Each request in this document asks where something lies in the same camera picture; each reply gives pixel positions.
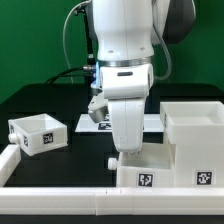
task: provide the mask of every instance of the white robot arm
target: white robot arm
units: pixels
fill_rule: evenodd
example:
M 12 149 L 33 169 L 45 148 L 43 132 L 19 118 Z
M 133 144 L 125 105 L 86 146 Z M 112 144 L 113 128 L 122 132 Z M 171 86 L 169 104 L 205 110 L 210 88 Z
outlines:
M 152 42 L 158 41 L 153 19 L 163 33 L 170 0 L 153 2 L 93 0 L 102 89 L 119 152 L 142 147 L 145 100 L 153 84 Z

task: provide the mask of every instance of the green wall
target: green wall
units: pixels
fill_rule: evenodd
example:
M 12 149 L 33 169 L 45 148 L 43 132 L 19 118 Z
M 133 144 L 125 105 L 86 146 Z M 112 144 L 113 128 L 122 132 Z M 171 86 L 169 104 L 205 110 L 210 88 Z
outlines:
M 22 86 L 44 83 L 67 69 L 62 29 L 68 12 L 79 1 L 1 0 L 0 103 Z M 195 0 L 195 4 L 194 30 L 181 44 L 169 46 L 174 69 L 166 82 L 210 83 L 224 90 L 224 1 Z M 72 66 L 83 65 L 81 16 L 69 23 L 67 45 Z

